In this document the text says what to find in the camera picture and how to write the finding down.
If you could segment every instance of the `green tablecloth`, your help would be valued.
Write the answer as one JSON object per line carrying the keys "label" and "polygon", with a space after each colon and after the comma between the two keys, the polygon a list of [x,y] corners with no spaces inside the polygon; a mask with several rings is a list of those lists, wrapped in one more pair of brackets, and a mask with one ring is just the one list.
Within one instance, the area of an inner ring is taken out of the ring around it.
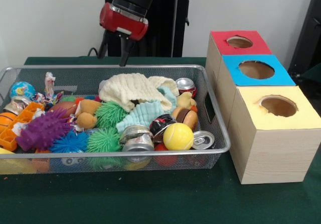
{"label": "green tablecloth", "polygon": [[[26,64],[117,64],[29,58]],[[131,58],[131,64],[205,64]],[[211,170],[1,176],[0,223],[321,223],[321,154],[303,183],[240,185],[231,157]]]}

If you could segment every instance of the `basket rim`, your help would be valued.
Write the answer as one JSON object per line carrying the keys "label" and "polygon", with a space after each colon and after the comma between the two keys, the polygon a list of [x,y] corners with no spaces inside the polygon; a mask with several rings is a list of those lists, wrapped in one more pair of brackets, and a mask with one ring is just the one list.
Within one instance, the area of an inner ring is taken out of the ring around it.
{"label": "basket rim", "polygon": [[11,66],[4,68],[0,72],[0,83],[4,75],[11,70],[18,69],[84,69],[84,68],[197,68],[202,72],[205,79],[206,87],[217,117],[220,129],[222,131],[225,146],[220,149],[207,150],[183,150],[183,151],[145,151],[145,152],[100,152],[100,153],[47,153],[47,154],[0,154],[0,159],[33,159],[33,158],[81,158],[81,157],[134,157],[134,156],[166,156],[166,155],[201,155],[201,154],[222,154],[229,151],[231,141],[227,132],[227,128],[223,121],[221,111],[218,107],[214,91],[210,85],[206,70],[201,65],[186,64],[186,65],[28,65],[28,66]]}

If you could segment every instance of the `towel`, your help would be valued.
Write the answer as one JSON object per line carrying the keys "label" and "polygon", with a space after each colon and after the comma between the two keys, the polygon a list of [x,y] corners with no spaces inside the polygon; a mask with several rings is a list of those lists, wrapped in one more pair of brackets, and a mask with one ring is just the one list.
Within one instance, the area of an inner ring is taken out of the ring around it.
{"label": "towel", "polygon": [[176,97],[168,87],[160,86],[157,90],[172,103],[171,110],[165,111],[166,114],[172,114],[172,112],[174,111],[174,109],[176,109],[176,106],[177,106]]}
{"label": "towel", "polygon": [[154,85],[155,88],[159,88],[160,86],[168,87],[174,96],[177,97],[180,95],[176,82],[170,78],[154,76],[149,77],[148,80]]}
{"label": "towel", "polygon": [[164,113],[160,101],[143,102],[138,104],[129,115],[116,124],[116,128],[120,134],[124,132],[126,127],[131,125],[144,125],[149,128],[151,122]]}
{"label": "towel", "polygon": [[159,100],[163,110],[172,108],[172,103],[157,90],[154,83],[140,73],[112,76],[99,92],[99,98],[106,102],[114,101],[127,112],[135,107],[132,100],[138,100],[139,103]]}

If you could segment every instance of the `metal mesh basket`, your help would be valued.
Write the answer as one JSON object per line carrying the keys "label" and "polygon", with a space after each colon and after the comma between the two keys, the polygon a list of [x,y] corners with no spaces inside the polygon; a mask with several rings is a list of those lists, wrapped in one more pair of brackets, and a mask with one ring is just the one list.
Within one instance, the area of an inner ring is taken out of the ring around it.
{"label": "metal mesh basket", "polygon": [[47,71],[56,77],[55,91],[65,95],[96,95],[100,81],[120,73],[141,73],[146,77],[165,76],[174,80],[187,77],[198,90],[198,130],[215,136],[209,150],[110,152],[68,154],[0,154],[0,174],[99,172],[123,170],[210,169],[220,155],[230,148],[230,140],[205,69],[198,65],[167,66],[24,66],[7,68],[0,74],[0,110],[10,102],[9,89],[13,83],[26,81],[36,91],[44,89]]}

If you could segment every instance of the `wooden box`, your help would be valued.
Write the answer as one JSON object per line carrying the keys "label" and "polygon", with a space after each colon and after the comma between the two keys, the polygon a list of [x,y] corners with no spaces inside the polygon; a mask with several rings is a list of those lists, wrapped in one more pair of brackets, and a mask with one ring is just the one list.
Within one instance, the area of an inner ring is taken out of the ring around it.
{"label": "wooden box", "polygon": [[206,59],[206,71],[216,89],[223,55],[272,54],[257,31],[211,32]]}
{"label": "wooden box", "polygon": [[236,86],[295,86],[274,55],[222,56],[215,95],[228,126]]}
{"label": "wooden box", "polygon": [[238,87],[228,132],[241,184],[301,182],[321,118],[298,86]]}

